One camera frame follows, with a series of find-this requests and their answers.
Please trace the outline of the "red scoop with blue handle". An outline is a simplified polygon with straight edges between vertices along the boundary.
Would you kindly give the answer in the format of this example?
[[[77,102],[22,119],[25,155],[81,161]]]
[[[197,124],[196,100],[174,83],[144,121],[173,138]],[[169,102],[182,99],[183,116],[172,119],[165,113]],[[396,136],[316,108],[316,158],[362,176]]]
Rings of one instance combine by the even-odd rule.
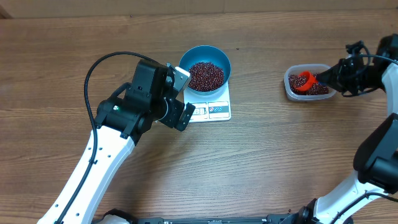
[[[306,70],[296,76],[293,88],[296,91],[305,92],[315,87],[320,87],[321,84],[316,79],[316,76],[310,71]]]

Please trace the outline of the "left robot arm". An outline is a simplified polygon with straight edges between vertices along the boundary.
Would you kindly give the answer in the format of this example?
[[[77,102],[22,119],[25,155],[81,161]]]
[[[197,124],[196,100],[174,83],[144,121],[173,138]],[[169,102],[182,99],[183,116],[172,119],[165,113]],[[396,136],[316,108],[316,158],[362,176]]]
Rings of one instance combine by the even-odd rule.
[[[132,82],[99,104],[81,159],[39,223],[90,223],[115,173],[154,121],[185,130],[195,107],[176,97],[191,79],[180,67],[140,60]]]

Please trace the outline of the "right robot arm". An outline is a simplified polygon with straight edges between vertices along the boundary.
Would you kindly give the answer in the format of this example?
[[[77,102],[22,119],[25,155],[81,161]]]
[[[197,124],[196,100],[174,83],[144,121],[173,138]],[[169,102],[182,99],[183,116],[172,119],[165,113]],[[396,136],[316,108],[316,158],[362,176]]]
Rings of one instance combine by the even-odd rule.
[[[383,37],[375,54],[363,41],[347,45],[346,51],[346,58],[324,72],[302,72],[292,89],[304,93],[319,84],[344,97],[381,89],[387,118],[358,147],[350,176],[282,223],[352,223],[357,211],[378,198],[397,201],[397,34]]]

